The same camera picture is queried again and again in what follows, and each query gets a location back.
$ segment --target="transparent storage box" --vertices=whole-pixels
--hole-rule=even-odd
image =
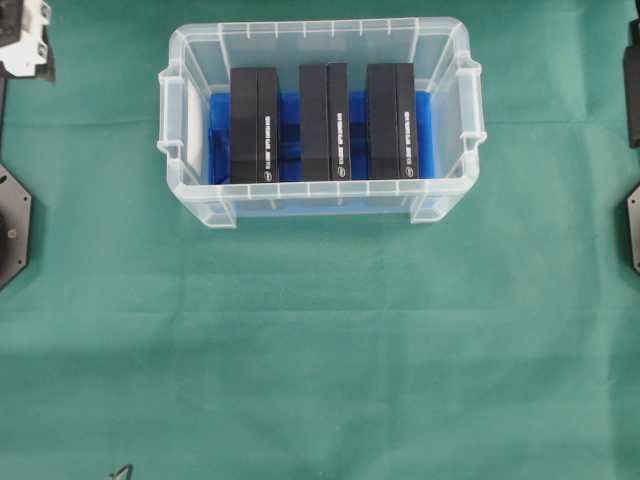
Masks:
[[[413,62],[416,90],[431,94],[435,178],[209,185],[209,110],[229,91],[233,67],[274,66],[281,91],[298,89],[303,63],[346,62],[349,90],[364,91],[369,63]],[[211,228],[239,217],[408,213],[411,223],[442,219],[478,179],[487,138],[481,65],[453,18],[390,18],[186,25],[169,44],[160,73],[160,138],[167,183]]]

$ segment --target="black box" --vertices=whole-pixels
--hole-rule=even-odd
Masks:
[[[412,63],[396,64],[398,105],[398,173],[401,179],[420,178],[418,128],[416,125],[416,87]]]
[[[272,183],[278,174],[278,76],[231,69],[231,183]]]
[[[258,69],[231,69],[231,183],[256,183]]]
[[[369,65],[367,93],[369,178],[419,178],[413,64]]]
[[[278,75],[275,68],[258,71],[258,183],[280,181],[278,174]]]
[[[369,179],[398,178],[398,108],[393,63],[367,66]]]
[[[300,65],[300,157],[302,180],[331,177],[325,64]]]
[[[351,180],[351,134],[347,64],[327,65],[331,180]]]

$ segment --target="table surface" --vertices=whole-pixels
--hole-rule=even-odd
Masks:
[[[52,3],[57,82],[7,99],[34,210],[0,294],[3,477],[638,478],[633,0]],[[480,180],[444,221],[211,231],[171,195],[178,26],[401,16],[461,19],[484,67]]]

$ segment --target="green cloth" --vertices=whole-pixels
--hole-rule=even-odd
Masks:
[[[0,293],[0,477],[640,477],[624,199],[632,0],[53,2],[58,78],[10,82],[34,194]],[[242,219],[165,183],[185,23],[454,16],[483,64],[478,184],[442,222]]]

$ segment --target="white device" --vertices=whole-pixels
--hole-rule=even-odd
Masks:
[[[43,39],[51,7],[42,0],[24,0],[17,42],[0,47],[0,62],[14,77],[33,77],[38,65],[47,63],[49,46]]]

